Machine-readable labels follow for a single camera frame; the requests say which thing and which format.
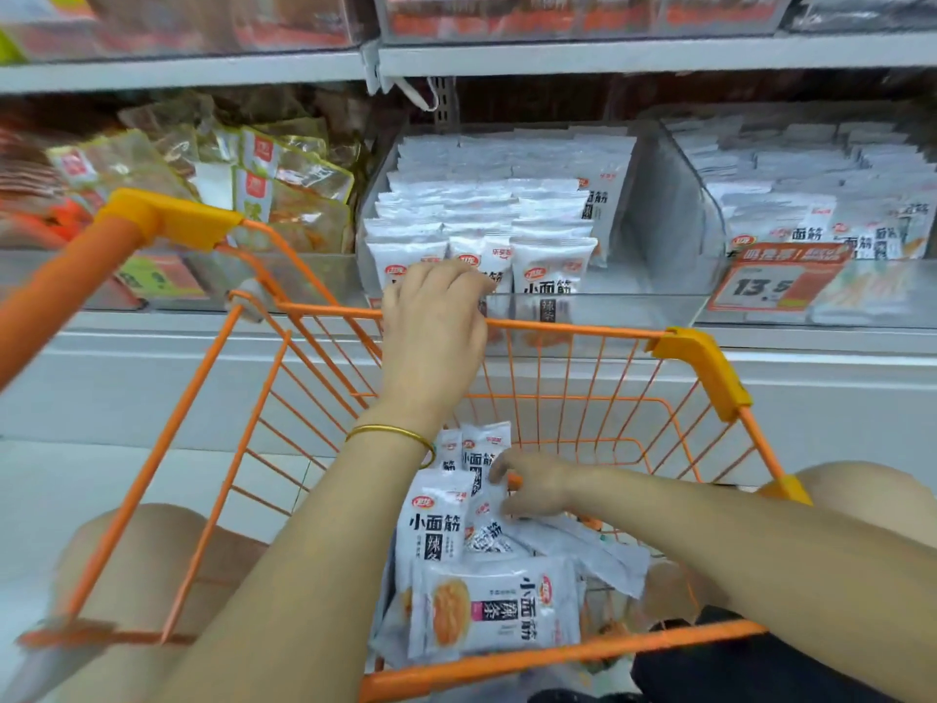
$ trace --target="bracelet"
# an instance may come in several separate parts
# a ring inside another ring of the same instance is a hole
[[[420,444],[427,448],[427,451],[430,453],[429,461],[424,464],[420,464],[421,469],[425,469],[427,466],[430,466],[434,461],[436,461],[436,445],[432,441],[428,441],[423,438],[416,432],[408,431],[407,429],[401,429],[399,426],[391,425],[359,425],[354,427],[351,431],[345,436],[345,441],[348,441],[352,436],[356,434],[362,434],[367,431],[386,431],[391,434],[399,434],[400,436],[409,436],[410,438],[418,441]]]

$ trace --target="orange handle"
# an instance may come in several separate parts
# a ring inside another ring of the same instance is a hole
[[[101,217],[0,304],[0,391],[145,244],[135,223]]]

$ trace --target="oval red logo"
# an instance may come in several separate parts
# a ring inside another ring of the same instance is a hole
[[[545,575],[540,583],[540,601],[544,604],[553,602],[553,584],[550,582],[550,578]]]

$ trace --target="yellow plastic corner bracket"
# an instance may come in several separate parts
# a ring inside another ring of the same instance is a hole
[[[752,398],[712,335],[691,328],[668,328],[661,337],[648,341],[648,350],[659,360],[680,360],[689,364],[720,420],[726,424],[738,418],[740,407],[752,405]]]
[[[755,493],[766,498],[778,498],[780,500],[795,500],[804,505],[814,505],[807,489],[800,483],[796,476],[784,476],[778,481],[772,481],[763,485]]]
[[[198,202],[128,187],[111,193],[98,216],[129,219],[140,227],[147,244],[162,236],[198,251],[214,249],[244,220],[237,211],[219,210]]]

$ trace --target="store shelf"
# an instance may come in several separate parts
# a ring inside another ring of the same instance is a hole
[[[0,93],[123,91],[253,83],[371,81],[374,43],[303,53],[38,63],[0,67]]]
[[[384,77],[937,65],[937,33],[382,46]]]

